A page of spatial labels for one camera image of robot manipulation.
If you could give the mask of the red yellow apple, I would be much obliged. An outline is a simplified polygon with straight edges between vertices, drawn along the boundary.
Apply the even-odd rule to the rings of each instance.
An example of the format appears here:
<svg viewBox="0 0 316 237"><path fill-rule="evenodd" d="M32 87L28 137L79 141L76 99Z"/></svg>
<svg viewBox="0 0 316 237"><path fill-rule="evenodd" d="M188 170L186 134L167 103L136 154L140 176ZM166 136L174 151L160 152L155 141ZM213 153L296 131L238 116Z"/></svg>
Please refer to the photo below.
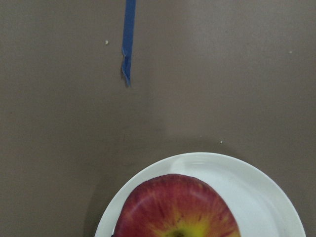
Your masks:
<svg viewBox="0 0 316 237"><path fill-rule="evenodd" d="M239 237L237 221L207 183L167 174L138 185L127 197L115 237Z"/></svg>

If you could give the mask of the white plate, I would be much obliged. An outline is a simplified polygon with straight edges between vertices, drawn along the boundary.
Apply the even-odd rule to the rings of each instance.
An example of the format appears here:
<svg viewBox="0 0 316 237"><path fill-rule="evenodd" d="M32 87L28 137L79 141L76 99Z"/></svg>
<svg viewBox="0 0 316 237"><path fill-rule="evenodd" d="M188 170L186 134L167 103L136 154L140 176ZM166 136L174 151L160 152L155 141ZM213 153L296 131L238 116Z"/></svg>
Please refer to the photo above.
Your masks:
<svg viewBox="0 0 316 237"><path fill-rule="evenodd" d="M227 203L243 237L304 237L303 224L284 191L256 167L216 153L186 153L157 161L134 175L105 209L95 232L110 237L127 196L151 178L177 173L209 184Z"/></svg>

